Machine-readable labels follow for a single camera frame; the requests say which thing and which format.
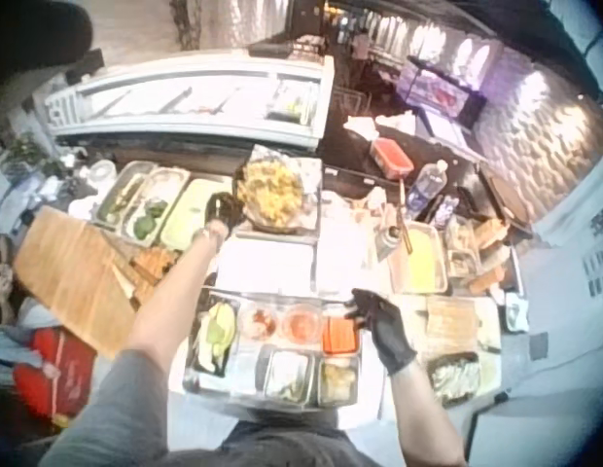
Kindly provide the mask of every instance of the wooden cutting board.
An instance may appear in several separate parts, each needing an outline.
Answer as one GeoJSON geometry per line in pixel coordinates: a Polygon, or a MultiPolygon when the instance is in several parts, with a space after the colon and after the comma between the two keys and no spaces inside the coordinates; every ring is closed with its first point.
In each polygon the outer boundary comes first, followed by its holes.
{"type": "Polygon", "coordinates": [[[123,260],[96,227],[43,207],[18,251],[15,272],[67,329],[114,358],[135,316],[112,271],[123,260]]]}

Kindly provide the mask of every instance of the glass display case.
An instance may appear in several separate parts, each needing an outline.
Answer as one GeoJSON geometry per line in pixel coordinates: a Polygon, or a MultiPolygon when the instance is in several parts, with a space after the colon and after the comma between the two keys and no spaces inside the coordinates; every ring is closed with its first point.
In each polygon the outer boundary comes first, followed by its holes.
{"type": "Polygon", "coordinates": [[[188,54],[103,74],[45,104],[55,136],[167,131],[315,148],[333,79],[330,56],[188,54]]]}

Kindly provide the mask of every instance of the black glove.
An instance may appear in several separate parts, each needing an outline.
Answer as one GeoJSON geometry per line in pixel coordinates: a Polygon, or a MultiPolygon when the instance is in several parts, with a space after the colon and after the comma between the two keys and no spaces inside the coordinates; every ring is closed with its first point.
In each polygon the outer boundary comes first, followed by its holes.
{"type": "Polygon", "coordinates": [[[243,203],[230,193],[216,193],[206,203],[205,224],[218,220],[228,226],[229,236],[232,229],[243,220],[243,203]]]}
{"type": "Polygon", "coordinates": [[[399,308],[368,290],[353,289],[351,293],[357,309],[347,317],[355,319],[359,327],[371,330],[379,360],[388,375],[394,375],[416,358],[416,351],[406,338],[399,308]]]}

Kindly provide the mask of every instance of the gray sleeve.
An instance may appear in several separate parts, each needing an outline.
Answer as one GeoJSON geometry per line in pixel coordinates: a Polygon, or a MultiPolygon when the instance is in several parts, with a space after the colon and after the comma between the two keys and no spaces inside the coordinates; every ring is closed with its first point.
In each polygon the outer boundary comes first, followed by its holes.
{"type": "Polygon", "coordinates": [[[166,428],[165,374],[143,353],[125,350],[40,465],[143,464],[167,453],[166,428]]]}

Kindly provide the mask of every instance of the plastic bottle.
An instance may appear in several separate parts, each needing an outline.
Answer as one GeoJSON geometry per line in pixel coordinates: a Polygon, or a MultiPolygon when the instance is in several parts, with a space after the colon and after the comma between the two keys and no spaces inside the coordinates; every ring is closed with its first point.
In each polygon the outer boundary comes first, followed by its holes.
{"type": "Polygon", "coordinates": [[[446,186],[446,169],[448,164],[440,159],[436,163],[427,163],[418,174],[408,193],[406,218],[414,220],[427,206],[429,201],[436,197],[446,186]]]}

